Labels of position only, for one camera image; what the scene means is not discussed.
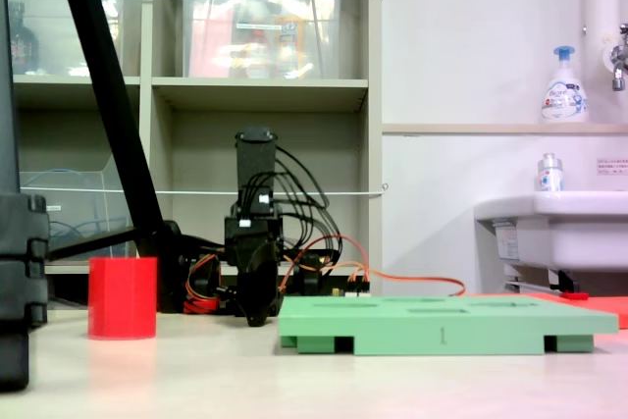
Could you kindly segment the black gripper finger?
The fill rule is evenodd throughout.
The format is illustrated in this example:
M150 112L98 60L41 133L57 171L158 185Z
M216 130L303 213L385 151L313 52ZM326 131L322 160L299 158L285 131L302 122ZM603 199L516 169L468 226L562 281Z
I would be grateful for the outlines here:
M269 317L281 310L283 295L279 291L278 265L268 262L252 275L249 288L249 326L262 327Z
M248 324L255 323L255 276L244 268L237 268L236 303Z

